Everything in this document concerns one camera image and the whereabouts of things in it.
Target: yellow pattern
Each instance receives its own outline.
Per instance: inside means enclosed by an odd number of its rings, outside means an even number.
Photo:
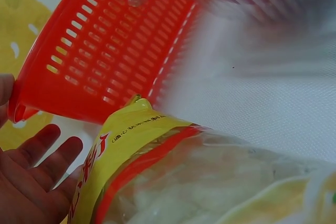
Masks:
[[[37,0],[0,0],[0,10],[0,73],[13,73],[17,77],[51,11]],[[52,118],[42,113],[17,125],[7,122],[0,131],[1,148],[16,148]]]
[[[133,104],[114,112],[105,121],[85,161],[81,186],[76,188],[72,200],[71,223],[90,223],[102,188],[134,153],[169,130],[190,124],[154,111],[146,99],[133,100]]]

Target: finger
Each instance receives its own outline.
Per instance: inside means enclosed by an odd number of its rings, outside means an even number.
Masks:
[[[24,169],[31,168],[55,143],[60,134],[61,131],[58,126],[47,125],[18,149],[6,151],[6,154]]]
[[[61,222],[69,212],[80,171],[81,166],[71,173],[56,189],[48,193],[50,200],[54,202],[54,216],[58,222]]]
[[[12,74],[0,74],[0,106],[6,104],[11,97],[14,85]]]
[[[30,173],[45,191],[50,191],[63,177],[82,149],[82,141],[77,137],[71,137],[39,166],[32,168]]]
[[[0,106],[0,128],[7,122],[7,105]]]

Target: yellow label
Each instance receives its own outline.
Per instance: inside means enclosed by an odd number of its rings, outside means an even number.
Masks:
[[[112,114],[96,138],[77,184],[68,222],[90,223],[100,192],[111,175],[143,146],[169,130],[191,123],[152,110],[140,99]]]

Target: white surface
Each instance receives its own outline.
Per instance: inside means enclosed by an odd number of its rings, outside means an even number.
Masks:
[[[307,24],[261,31],[209,15],[165,110],[269,149],[336,162],[332,21],[314,23],[313,32]]]

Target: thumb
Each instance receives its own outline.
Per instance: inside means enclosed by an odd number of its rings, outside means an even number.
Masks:
[[[12,74],[0,74],[0,106],[6,104],[11,97],[13,84]]]

